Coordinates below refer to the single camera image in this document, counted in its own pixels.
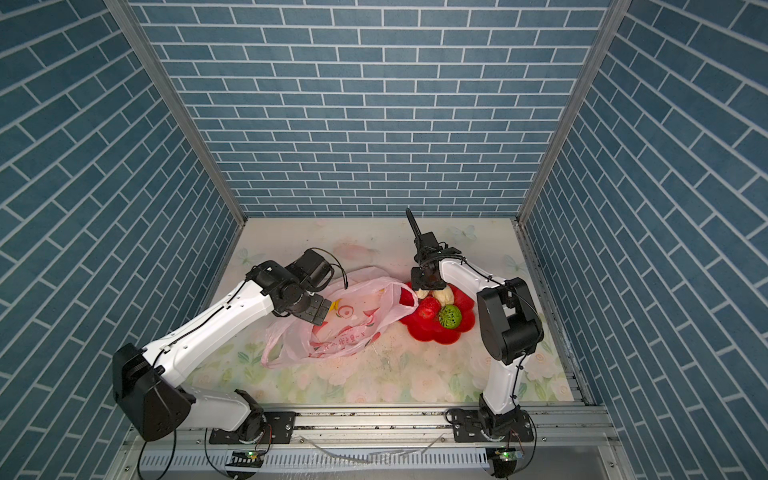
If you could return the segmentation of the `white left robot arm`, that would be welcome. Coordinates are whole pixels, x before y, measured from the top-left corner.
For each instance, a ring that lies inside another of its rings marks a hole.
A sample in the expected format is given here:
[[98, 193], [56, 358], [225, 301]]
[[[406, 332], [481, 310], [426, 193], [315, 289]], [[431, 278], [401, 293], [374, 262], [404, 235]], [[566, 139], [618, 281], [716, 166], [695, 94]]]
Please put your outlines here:
[[311, 250], [288, 266], [264, 261], [178, 329], [144, 347], [122, 346], [112, 357], [117, 406], [146, 442], [180, 429], [219, 430], [240, 443], [261, 440], [267, 428], [264, 409], [249, 393], [221, 393], [185, 382], [230, 339], [272, 315], [321, 324], [331, 306], [321, 292], [334, 273], [334, 267]]

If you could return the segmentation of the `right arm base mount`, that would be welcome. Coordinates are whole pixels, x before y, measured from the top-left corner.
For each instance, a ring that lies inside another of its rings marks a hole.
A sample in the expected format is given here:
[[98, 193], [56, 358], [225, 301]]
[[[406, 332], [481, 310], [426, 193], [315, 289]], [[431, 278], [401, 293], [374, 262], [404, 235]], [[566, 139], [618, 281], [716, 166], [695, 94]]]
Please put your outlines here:
[[443, 416], [457, 443], [526, 443], [536, 438], [530, 415], [520, 407], [501, 415], [492, 414], [487, 409], [451, 408]]

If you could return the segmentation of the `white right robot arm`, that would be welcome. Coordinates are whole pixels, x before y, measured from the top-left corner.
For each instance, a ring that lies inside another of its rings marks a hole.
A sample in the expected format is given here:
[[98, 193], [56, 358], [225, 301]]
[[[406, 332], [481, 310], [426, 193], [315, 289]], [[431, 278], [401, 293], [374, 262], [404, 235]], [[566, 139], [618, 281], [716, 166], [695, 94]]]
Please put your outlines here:
[[416, 290], [437, 291], [450, 285], [476, 297], [483, 345], [494, 360], [481, 395], [481, 408], [501, 417], [519, 407], [518, 386], [524, 362], [543, 341], [544, 329], [527, 283], [503, 279], [473, 266], [462, 252], [423, 233], [412, 224]]

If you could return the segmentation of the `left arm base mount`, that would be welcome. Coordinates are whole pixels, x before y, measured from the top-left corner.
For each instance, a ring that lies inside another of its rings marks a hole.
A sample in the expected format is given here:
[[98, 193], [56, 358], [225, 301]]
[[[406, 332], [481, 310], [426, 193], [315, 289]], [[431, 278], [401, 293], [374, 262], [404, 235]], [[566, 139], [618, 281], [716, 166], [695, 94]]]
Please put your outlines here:
[[265, 411], [245, 390], [236, 389], [249, 406], [249, 415], [233, 431], [213, 429], [208, 441], [213, 445], [236, 444], [289, 444], [295, 427], [297, 413], [293, 411]]

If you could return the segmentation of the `pink plastic bag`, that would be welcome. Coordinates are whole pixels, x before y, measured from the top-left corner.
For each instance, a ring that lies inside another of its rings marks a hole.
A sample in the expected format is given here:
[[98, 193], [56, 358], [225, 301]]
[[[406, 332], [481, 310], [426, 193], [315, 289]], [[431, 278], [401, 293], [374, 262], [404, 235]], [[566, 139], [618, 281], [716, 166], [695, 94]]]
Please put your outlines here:
[[266, 330], [263, 367], [283, 368], [354, 355], [418, 306], [411, 287], [375, 266], [349, 273], [347, 282], [332, 281], [320, 295], [331, 302], [321, 324], [289, 316]]

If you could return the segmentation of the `red fake strawberry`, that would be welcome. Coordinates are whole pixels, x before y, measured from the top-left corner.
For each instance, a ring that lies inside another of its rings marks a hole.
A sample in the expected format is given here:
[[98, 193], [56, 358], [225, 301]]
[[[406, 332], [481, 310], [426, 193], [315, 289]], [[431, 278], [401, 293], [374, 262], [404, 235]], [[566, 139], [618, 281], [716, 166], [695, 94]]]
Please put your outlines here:
[[424, 322], [432, 322], [439, 317], [441, 303], [432, 296], [427, 296], [419, 302], [416, 310], [417, 317]]

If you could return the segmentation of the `green fake fruit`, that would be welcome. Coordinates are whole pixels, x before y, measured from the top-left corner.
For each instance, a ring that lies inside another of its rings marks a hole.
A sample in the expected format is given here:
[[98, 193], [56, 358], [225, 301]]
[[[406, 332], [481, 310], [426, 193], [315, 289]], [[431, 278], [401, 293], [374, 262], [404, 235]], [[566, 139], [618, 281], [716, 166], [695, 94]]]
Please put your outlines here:
[[447, 330], [457, 329], [463, 320], [463, 314], [456, 305], [445, 305], [438, 313], [438, 322], [442, 328]]

